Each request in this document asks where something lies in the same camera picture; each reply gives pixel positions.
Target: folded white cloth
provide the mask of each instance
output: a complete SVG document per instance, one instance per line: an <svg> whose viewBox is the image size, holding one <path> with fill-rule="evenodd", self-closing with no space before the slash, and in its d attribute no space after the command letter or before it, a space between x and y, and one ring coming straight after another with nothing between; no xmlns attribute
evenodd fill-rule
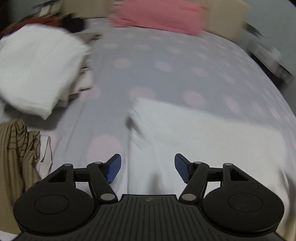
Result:
<svg viewBox="0 0 296 241"><path fill-rule="evenodd" d="M52 151L50 148L50 136L40 135L40 158L35 166L41 179L47 177L52 166Z"/></svg>
<svg viewBox="0 0 296 241"><path fill-rule="evenodd" d="M146 99L135 103L130 117L130 194L179 197L186 184L174 166L176 153L211 167L230 162L282 199L285 215L279 228L285 225L290 203L282 170L287 150L280 132ZM208 183L207 192L217 187Z"/></svg>
<svg viewBox="0 0 296 241"><path fill-rule="evenodd" d="M90 68L81 69L74 83L66 89L59 98L56 108L65 108L69 104L69 100L77 99L81 91L93 87L93 74Z"/></svg>
<svg viewBox="0 0 296 241"><path fill-rule="evenodd" d="M24 26L0 41L0 97L24 113L46 119L89 51L63 29Z"/></svg>

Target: logo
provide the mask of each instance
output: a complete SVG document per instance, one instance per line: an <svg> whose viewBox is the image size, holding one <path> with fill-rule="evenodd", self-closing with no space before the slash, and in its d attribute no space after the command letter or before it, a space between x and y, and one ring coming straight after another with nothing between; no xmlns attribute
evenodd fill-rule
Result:
<svg viewBox="0 0 296 241"><path fill-rule="evenodd" d="M153 201L153 198L151 198L151 197L149 197L149 198L147 198L147 199L145 199L147 202L151 202L151 201Z"/></svg>

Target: polka dot bedsheet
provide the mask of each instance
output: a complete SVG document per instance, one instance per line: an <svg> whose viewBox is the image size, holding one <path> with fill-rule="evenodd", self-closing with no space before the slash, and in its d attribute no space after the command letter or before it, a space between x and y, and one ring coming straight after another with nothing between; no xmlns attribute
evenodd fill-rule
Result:
<svg viewBox="0 0 296 241"><path fill-rule="evenodd" d="M289 152L287 188L295 191L289 184L295 180L296 118L240 47L207 32L196 37L113 28L105 18L87 23L86 32L103 34L92 43L94 87L66 109L54 110L45 121L17 111L2 116L22 118L30 129L51 136L52 171L64 163L79 168L105 162L119 153L123 167L113 188L119 195L127 193L128 111L135 98L144 97L279 129ZM87 184L77 186L89 193Z"/></svg>

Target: striped cloth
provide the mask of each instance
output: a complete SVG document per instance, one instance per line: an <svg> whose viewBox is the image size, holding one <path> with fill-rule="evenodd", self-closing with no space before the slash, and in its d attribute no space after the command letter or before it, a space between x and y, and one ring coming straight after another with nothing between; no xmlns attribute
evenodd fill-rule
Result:
<svg viewBox="0 0 296 241"><path fill-rule="evenodd" d="M22 120L0 124L0 230L19 234L13 215L15 201L40 180L40 132L27 132Z"/></svg>

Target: red fabric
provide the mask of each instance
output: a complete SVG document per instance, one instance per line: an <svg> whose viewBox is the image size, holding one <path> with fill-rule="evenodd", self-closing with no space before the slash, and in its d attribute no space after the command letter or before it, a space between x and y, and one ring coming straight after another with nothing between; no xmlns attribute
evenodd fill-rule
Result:
<svg viewBox="0 0 296 241"><path fill-rule="evenodd" d="M1 32L1 34L3 35L12 34L15 31L21 29L23 26L27 24L33 24L33 23L44 24L52 27L58 27L61 24L60 20L56 17L34 17L34 18L29 18L27 20L24 20L22 22L16 23L14 25L8 26L6 29L4 29Z"/></svg>
<svg viewBox="0 0 296 241"><path fill-rule="evenodd" d="M124 0L110 17L114 27L138 26L199 35L203 7L183 0Z"/></svg>

